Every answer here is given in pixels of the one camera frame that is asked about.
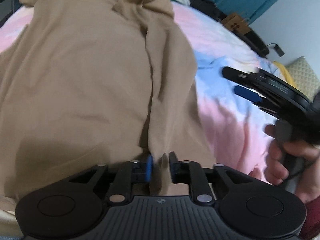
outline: bed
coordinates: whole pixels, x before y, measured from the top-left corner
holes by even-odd
[[[234,95],[235,84],[222,78],[221,69],[226,65],[245,72],[262,68],[277,76],[280,71],[208,16],[175,2],[173,9],[198,64],[198,111],[212,154],[218,163],[241,172],[263,171],[271,139],[263,129],[274,118]],[[21,7],[8,19],[0,29],[0,52],[15,41],[32,16],[33,8]]]

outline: brown fabric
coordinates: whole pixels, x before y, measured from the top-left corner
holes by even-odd
[[[196,62],[170,0],[20,2],[35,11],[0,55],[0,195],[18,200],[148,151],[158,165],[153,194],[172,193],[170,151],[212,166]]]

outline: ribbed gray panel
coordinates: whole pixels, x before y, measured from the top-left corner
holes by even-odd
[[[249,239],[227,227],[213,208],[197,206],[189,196],[136,196],[129,205],[110,208],[96,228],[72,240]]]

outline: maroon sleeve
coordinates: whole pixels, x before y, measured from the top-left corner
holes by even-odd
[[[320,233],[320,197],[306,204],[307,219],[301,229],[299,237],[310,240]]]

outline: gray handle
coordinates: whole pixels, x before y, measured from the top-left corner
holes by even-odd
[[[282,151],[282,159],[280,160],[280,163],[289,171],[289,176],[296,174],[304,168],[305,159],[302,157],[295,157],[286,153],[282,147],[282,144],[284,142],[305,139],[304,137],[305,136],[302,132],[294,130],[292,125],[287,121],[276,121],[276,140]],[[279,187],[294,194],[300,177],[301,174],[291,179],[285,180],[279,185]]]

